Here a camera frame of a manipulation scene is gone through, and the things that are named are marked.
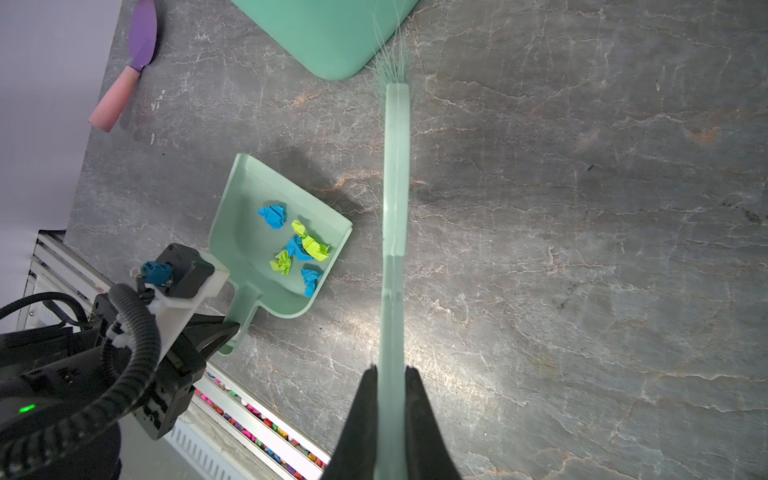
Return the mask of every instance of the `purple spatula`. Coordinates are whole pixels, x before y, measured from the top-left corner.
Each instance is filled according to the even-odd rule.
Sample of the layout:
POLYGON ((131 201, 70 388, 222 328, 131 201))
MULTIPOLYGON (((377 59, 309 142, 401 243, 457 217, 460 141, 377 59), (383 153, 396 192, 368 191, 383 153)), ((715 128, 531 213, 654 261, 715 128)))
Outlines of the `purple spatula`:
POLYGON ((114 81, 107 93, 98 102, 88 123, 102 131, 112 130, 114 123, 123 112, 141 71, 149 65, 157 42, 157 13, 154 0, 137 0, 131 31, 128 33, 128 53, 134 59, 114 81))

